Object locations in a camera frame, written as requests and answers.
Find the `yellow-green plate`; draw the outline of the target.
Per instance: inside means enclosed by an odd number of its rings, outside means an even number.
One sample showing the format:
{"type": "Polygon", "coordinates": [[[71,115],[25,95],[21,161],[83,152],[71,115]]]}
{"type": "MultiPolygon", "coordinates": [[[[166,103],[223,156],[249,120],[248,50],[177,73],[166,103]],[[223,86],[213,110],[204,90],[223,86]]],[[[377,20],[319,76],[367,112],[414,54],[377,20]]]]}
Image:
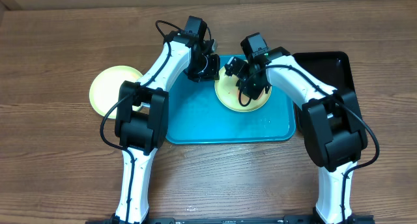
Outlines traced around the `yellow-green plate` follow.
{"type": "Polygon", "coordinates": [[[102,117],[118,102],[119,89],[124,81],[134,82],[143,74],[130,66],[112,66],[96,76],[89,90],[92,108],[102,117]]]}
{"type": "Polygon", "coordinates": [[[214,89],[216,92],[216,95],[221,101],[221,103],[237,112],[250,112],[255,111],[259,108],[261,108],[263,105],[266,104],[268,99],[270,98],[270,95],[272,93],[272,89],[270,89],[268,92],[266,92],[266,89],[263,90],[260,97],[256,100],[251,100],[250,104],[246,107],[241,106],[238,100],[238,93],[239,89],[236,86],[238,82],[238,77],[236,76],[227,76],[225,75],[225,67],[221,67],[219,71],[219,80],[216,80],[214,83],[214,89]]]}

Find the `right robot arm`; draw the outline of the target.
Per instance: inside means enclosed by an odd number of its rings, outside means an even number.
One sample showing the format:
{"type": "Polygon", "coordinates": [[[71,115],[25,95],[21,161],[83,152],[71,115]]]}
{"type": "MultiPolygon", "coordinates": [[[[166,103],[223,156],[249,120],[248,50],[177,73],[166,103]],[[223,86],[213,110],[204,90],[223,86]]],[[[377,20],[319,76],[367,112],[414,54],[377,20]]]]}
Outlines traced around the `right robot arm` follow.
{"type": "Polygon", "coordinates": [[[356,93],[333,62],[338,52],[296,53],[283,47],[248,50],[245,59],[230,58],[224,68],[236,76],[238,95],[251,100],[276,87],[299,110],[304,145],[319,169],[317,223],[353,223],[351,180],[367,147],[367,129],[356,93]]]}

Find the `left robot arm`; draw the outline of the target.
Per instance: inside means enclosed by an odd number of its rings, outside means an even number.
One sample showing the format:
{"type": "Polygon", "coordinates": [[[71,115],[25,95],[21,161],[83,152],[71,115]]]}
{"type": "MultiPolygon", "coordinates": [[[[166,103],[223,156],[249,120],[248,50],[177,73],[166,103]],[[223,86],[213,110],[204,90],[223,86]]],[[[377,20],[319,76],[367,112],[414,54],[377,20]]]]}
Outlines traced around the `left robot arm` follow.
{"type": "Polygon", "coordinates": [[[169,91],[186,73],[194,82],[218,78],[220,58],[216,41],[204,35],[173,31],[151,68],[137,81],[119,89],[115,135],[123,156],[121,198],[112,223],[144,223],[149,214],[149,184],[157,150],[165,141],[169,118],[169,91]]]}

